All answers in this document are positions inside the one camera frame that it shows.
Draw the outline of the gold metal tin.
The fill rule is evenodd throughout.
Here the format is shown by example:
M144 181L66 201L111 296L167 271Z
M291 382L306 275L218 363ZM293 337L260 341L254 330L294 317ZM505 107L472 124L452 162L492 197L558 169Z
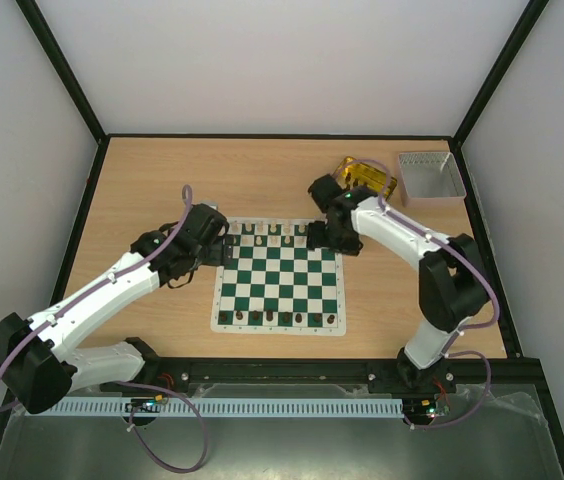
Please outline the gold metal tin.
M391 199L398 186L397 179L388 173L388 168L383 164L377 165L371 160L358 160L351 156L340 162L333 176L346 190L363 185L376 193L382 193L386 201Z

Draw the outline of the green white chess board mat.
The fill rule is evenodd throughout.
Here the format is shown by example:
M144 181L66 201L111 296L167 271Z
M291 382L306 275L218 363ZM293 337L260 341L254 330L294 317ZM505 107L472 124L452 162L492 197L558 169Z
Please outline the green white chess board mat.
M309 219L231 217L229 234L233 258L216 271L210 318L216 333L281 334L340 337L346 333L346 296L343 257L328 249L307 248ZM266 322L266 310L274 320ZM235 319L242 311L244 318ZM260 312L258 322L250 321L252 311ZM228 321L219 322L226 312ZM284 312L292 313L283 324ZM294 322L295 314L303 322ZM314 324L312 316L322 315ZM329 325L327 316L336 321Z

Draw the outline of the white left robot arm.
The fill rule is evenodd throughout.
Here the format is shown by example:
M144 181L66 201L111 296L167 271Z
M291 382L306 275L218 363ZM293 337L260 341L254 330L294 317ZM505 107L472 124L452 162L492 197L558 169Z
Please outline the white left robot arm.
M207 204L187 206L177 222L141 234L128 252L89 284L27 318L0 321L0 381L14 403L31 414L68 393L109 382L128 382L146 364L130 341L81 348L93 331L134 301L176 280L191 280L202 265L229 257L227 218Z

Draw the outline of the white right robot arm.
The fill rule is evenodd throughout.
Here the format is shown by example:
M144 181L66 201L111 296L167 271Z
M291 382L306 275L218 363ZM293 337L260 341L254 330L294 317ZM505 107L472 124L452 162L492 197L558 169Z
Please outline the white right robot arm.
M423 320L399 351L397 375L407 390L428 385L454 341L467 329L497 322L500 307L486 279L475 240L431 230L389 206L366 186L345 190L331 175L315 180L308 194L325 215L309 224L307 247L357 256L368 237L418 273Z

